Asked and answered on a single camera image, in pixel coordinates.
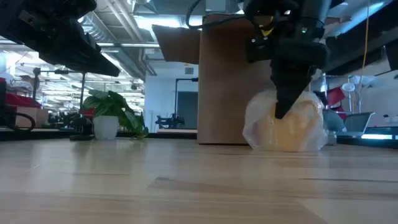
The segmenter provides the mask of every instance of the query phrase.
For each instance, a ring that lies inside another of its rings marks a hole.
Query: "bread in plastic bag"
[[[243,136],[256,150],[302,152],[321,149],[327,142],[323,129],[323,104],[318,97],[303,92],[290,111],[275,118],[276,91],[257,94],[246,108]]]

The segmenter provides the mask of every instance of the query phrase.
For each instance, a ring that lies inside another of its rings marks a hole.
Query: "green leaves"
[[[143,114],[137,116],[123,96],[113,91],[90,90],[88,93],[91,96],[84,101],[83,106],[95,108],[94,117],[117,116],[120,125],[132,132],[134,138],[143,139],[148,135]]]

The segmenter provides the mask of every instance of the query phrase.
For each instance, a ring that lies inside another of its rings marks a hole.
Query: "potted plant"
[[[148,135],[144,117],[136,115],[123,98],[113,91],[90,90],[83,103],[86,109],[94,108],[94,134],[98,140],[115,139],[119,124],[133,133],[133,137],[143,139]]]

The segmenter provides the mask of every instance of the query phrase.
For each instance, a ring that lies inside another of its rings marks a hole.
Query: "computer screen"
[[[366,129],[366,125],[371,114],[353,114],[347,116],[345,120],[345,125],[347,132],[363,132]]]

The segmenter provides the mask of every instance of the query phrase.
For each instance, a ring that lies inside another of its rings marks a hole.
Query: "wooden table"
[[[0,142],[2,224],[396,223],[398,152],[191,140]]]

